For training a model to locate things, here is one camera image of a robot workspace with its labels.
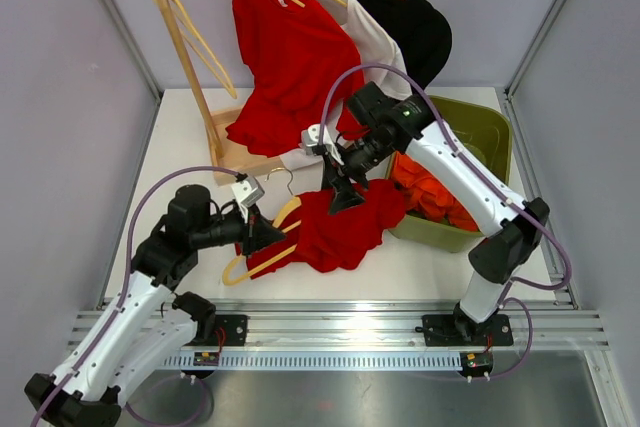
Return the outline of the yellow hanger of front red shirt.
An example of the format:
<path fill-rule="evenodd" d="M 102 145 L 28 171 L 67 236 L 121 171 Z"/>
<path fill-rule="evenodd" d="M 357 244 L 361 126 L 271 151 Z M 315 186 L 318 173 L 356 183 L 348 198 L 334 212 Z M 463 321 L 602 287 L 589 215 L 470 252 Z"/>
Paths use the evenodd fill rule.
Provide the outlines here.
<path fill-rule="evenodd" d="M 238 254 L 232 261 L 230 261 L 225 267 L 222 273 L 222 282 L 225 286 L 234 286 L 246 280 L 257 277 L 263 273 L 266 269 L 269 269 L 277 262 L 283 260 L 285 257 L 294 253 L 297 244 L 294 243 L 290 246 L 285 246 L 279 252 L 272 254 L 269 258 L 264 258 L 257 265 L 241 274 L 239 277 L 233 278 L 232 272 L 237 264 L 241 261 L 247 262 L 250 257 L 271 248 L 273 245 L 281 244 L 287 240 L 287 234 L 301 225 L 301 221 L 289 222 L 286 224 L 287 218 L 302 206 L 302 201 L 299 196 L 294 196 L 291 189 L 291 184 L 294 180 L 294 174 L 286 167 L 273 168 L 266 176 L 266 181 L 275 172 L 287 172 L 289 174 L 289 180 L 287 182 L 287 190 L 291 194 L 290 200 L 280 209 L 275 219 L 270 223 L 255 224 L 255 227 L 262 227 L 262 236 L 256 239 L 257 243 L 255 249 L 252 251 L 246 250 L 245 253 Z"/>

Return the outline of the orange t shirt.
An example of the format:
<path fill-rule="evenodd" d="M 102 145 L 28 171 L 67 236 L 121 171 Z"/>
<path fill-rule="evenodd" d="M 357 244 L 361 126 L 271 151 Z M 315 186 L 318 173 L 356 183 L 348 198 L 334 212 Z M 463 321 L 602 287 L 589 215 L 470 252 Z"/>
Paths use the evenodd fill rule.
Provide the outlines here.
<path fill-rule="evenodd" d="M 459 200 L 434 175 L 407 155 L 394 156 L 389 178 L 403 194 L 407 212 L 464 231 L 479 231 Z"/>

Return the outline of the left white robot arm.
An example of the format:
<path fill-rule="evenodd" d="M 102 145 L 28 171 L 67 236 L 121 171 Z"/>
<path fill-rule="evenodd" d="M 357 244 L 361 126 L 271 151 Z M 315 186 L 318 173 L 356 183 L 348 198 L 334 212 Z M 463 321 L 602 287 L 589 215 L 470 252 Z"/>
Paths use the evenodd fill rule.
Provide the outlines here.
<path fill-rule="evenodd" d="M 128 249 L 120 292 L 84 340 L 52 373 L 36 373 L 25 394 L 35 419 L 53 426 L 114 426 L 138 387 L 181 347 L 223 338 L 216 307 L 176 289 L 200 251 L 238 244 L 258 252 L 285 235 L 257 206 L 264 191 L 253 177 L 232 184 L 229 212 L 213 211 L 210 191 L 186 185 L 138 248 Z"/>

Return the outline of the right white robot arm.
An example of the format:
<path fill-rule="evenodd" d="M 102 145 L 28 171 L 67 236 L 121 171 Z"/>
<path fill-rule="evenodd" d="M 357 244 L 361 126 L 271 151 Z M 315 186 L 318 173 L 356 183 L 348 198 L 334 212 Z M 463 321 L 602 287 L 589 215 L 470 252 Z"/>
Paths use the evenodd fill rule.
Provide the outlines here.
<path fill-rule="evenodd" d="M 423 92 L 396 101 L 369 82 L 348 99 L 347 108 L 365 128 L 350 146 L 336 143 L 323 124 L 302 133 L 306 151 L 323 159 L 323 183 L 334 191 L 330 214 L 363 204 L 355 187 L 366 187 L 367 173 L 394 153 L 434 175 L 484 236 L 468 254 L 473 274 L 466 292 L 436 338 L 440 344 L 480 344 L 495 326 L 508 283 L 540 244 L 548 205 L 540 198 L 525 200 L 492 174 Z"/>

